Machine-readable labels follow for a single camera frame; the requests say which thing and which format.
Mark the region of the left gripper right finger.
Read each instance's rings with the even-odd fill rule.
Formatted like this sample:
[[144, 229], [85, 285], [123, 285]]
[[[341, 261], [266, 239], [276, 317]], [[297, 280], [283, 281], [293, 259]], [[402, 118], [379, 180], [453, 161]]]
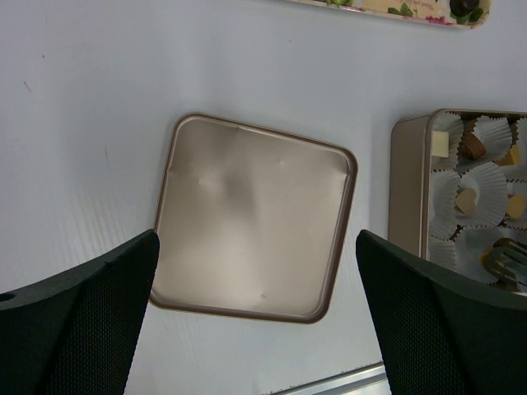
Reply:
[[526, 298], [363, 230], [361, 283], [393, 394], [524, 394]]

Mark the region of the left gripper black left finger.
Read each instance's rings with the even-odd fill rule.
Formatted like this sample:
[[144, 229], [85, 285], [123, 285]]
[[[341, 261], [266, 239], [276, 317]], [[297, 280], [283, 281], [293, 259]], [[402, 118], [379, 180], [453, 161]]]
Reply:
[[122, 394], [160, 241], [147, 230], [86, 263], [1, 295], [3, 394]]

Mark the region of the metal tongs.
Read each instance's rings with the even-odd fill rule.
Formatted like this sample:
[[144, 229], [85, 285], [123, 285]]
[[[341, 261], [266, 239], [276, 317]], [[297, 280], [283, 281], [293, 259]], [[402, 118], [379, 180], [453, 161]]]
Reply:
[[526, 245], [501, 238], [479, 259], [481, 266], [499, 281], [520, 292], [526, 292]]

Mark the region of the beige heart chocolate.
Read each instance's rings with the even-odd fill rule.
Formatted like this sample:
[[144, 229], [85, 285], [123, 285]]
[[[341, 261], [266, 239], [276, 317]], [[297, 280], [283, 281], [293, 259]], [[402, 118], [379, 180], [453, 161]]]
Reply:
[[461, 188], [455, 198], [455, 209], [465, 216], [472, 216], [478, 205], [478, 192], [474, 188]]

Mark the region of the tan round chocolate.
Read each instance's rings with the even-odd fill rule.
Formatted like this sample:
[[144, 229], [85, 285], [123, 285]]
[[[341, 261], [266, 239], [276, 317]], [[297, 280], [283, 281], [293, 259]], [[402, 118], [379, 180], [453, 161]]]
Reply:
[[519, 220], [526, 210], [525, 197], [520, 194], [510, 194], [508, 196], [506, 218]]

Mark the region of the beige tin box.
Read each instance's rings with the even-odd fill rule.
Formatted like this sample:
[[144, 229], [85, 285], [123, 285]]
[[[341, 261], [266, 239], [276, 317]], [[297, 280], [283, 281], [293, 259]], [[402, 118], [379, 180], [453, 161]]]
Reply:
[[[433, 130], [450, 134], [450, 155], [431, 155]], [[487, 154], [468, 160], [459, 153], [472, 133]], [[499, 166], [513, 145], [518, 165]], [[478, 192], [472, 216], [455, 209], [461, 188]], [[480, 257], [501, 238], [526, 241], [526, 210], [519, 220], [506, 218], [508, 196], [526, 201], [526, 116], [521, 112], [439, 109], [397, 122], [391, 133], [388, 238], [432, 263], [487, 285], [524, 295], [488, 273]]]

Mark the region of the tan square chocolate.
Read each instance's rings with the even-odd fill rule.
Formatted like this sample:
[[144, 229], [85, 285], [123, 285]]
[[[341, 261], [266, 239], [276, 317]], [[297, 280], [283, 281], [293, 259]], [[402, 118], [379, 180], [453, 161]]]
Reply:
[[520, 159], [520, 149], [517, 145], [513, 145], [502, 159], [496, 161], [496, 164], [499, 166], [514, 166], [520, 163]]

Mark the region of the brown oval chocolate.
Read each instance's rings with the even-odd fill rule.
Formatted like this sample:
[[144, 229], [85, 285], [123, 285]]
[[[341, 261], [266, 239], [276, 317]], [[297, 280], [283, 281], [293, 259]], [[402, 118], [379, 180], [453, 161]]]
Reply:
[[477, 160], [485, 156], [487, 150], [479, 138], [469, 133], [462, 137], [459, 145], [459, 153], [468, 160]]

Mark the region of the beige square chocolate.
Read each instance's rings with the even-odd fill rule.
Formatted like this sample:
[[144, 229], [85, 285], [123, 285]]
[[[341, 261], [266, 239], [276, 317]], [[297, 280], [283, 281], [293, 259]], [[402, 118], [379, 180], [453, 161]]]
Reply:
[[431, 133], [431, 155], [448, 158], [450, 155], [450, 134], [433, 130]]

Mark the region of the beige tin lid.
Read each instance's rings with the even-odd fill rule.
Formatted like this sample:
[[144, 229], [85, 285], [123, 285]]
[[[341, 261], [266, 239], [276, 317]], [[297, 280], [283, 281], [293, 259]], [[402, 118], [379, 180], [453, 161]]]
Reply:
[[342, 146], [210, 114], [174, 125], [154, 228], [160, 309], [312, 324], [328, 312], [358, 163]]

